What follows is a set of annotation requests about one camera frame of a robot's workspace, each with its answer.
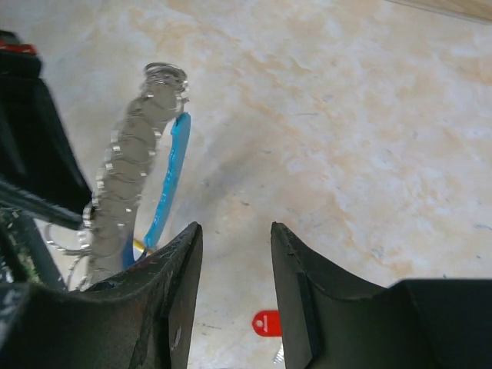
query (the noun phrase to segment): marble floor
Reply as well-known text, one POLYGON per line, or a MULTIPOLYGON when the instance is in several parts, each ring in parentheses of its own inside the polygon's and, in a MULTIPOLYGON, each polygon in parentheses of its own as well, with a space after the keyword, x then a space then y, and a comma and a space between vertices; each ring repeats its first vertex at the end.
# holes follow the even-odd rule
POLYGON ((143 67, 188 73, 191 140, 161 243, 203 225, 190 368, 281 367, 280 340, 251 329, 276 308, 272 221, 378 284, 492 277, 491 27, 384 0, 0 0, 0 28, 38 48, 91 185, 143 67))

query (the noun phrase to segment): red label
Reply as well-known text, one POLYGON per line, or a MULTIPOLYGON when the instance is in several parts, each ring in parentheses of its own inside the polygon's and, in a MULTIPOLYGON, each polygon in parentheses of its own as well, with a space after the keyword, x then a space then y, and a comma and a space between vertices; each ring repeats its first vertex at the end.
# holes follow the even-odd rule
POLYGON ((278 310, 260 311, 252 324, 254 331, 262 337, 282 337, 278 310))

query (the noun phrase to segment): yellow wire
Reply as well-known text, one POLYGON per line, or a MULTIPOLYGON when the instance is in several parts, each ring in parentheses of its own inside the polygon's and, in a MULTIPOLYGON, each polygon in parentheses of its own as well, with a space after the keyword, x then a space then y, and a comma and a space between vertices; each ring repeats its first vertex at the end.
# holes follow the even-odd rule
POLYGON ((145 250, 144 244, 142 244, 139 240, 135 240, 135 239, 133 239, 133 248, 140 252, 144 252, 145 250))

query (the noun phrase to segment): blue cable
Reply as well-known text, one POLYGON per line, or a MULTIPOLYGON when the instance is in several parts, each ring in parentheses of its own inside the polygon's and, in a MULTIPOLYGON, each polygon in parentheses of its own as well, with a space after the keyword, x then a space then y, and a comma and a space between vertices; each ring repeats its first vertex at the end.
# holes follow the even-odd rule
MULTIPOLYGON (((154 220, 144 238, 146 248, 153 249, 157 246, 166 221, 168 220, 172 201, 175 198, 176 189, 178 188, 183 162, 185 161, 190 130, 191 116, 188 113, 183 113, 178 117, 175 126, 171 130, 172 146, 171 152, 169 152, 168 172, 164 179, 161 199, 159 200, 157 209, 155 209, 154 220)), ((121 258, 125 268, 129 268, 135 263, 133 256, 133 232, 125 244, 121 258)))

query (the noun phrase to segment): clear spiral cable wrap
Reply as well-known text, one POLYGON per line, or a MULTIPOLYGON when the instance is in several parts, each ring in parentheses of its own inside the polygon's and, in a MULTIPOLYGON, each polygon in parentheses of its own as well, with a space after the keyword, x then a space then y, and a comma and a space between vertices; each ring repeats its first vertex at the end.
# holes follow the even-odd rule
POLYGON ((45 229, 49 245, 76 257, 69 269, 68 287, 83 258, 88 258, 85 276, 76 288, 126 269, 121 253, 133 238, 141 193, 152 170, 158 142, 166 126, 174 124, 184 112, 188 101, 188 77, 180 68, 151 63, 144 72, 140 95, 128 105, 124 121, 111 134, 96 189, 84 210, 85 229, 78 233, 80 248, 63 248, 53 240, 51 225, 45 229))
POLYGON ((274 363, 281 364, 285 361, 284 357, 284 342, 280 343, 280 348, 278 349, 277 354, 274 357, 274 363))

